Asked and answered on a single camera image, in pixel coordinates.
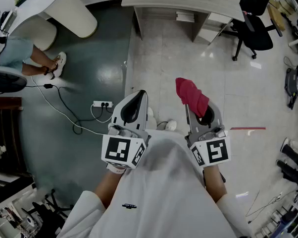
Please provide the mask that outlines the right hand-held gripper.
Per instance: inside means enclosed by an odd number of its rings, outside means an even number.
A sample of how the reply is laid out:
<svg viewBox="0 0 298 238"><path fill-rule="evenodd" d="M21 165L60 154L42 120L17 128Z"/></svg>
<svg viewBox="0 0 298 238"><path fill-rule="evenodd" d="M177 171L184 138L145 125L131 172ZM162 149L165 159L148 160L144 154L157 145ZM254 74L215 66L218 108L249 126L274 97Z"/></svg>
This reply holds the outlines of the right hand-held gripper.
<svg viewBox="0 0 298 238"><path fill-rule="evenodd" d="M188 105L185 105L185 109L190 127L186 140L197 165L204 168L231 160L230 137L223 126L218 106L208 102L205 119L209 128L201 124L200 118Z"/></svg>

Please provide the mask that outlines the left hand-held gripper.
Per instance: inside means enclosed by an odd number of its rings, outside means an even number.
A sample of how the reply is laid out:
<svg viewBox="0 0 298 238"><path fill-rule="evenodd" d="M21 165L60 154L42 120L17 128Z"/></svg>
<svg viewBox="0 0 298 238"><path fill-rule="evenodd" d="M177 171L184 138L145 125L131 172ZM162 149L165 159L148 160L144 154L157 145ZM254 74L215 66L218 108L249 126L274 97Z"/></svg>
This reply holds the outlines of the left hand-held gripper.
<svg viewBox="0 0 298 238"><path fill-rule="evenodd" d="M151 136L144 131L148 121L148 95L139 90L114 108L108 134L103 135L101 159L117 168L135 169Z"/></svg>

